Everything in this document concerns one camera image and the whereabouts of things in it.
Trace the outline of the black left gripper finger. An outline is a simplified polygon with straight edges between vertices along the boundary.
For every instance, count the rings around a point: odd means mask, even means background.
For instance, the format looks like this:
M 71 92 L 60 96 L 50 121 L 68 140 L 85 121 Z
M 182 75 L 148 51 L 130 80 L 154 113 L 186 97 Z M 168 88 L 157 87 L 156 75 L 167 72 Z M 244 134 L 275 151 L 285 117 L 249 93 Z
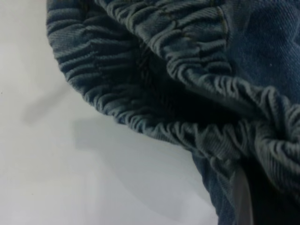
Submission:
M 233 179 L 233 204 L 237 225 L 255 225 L 250 181 L 243 169 Z

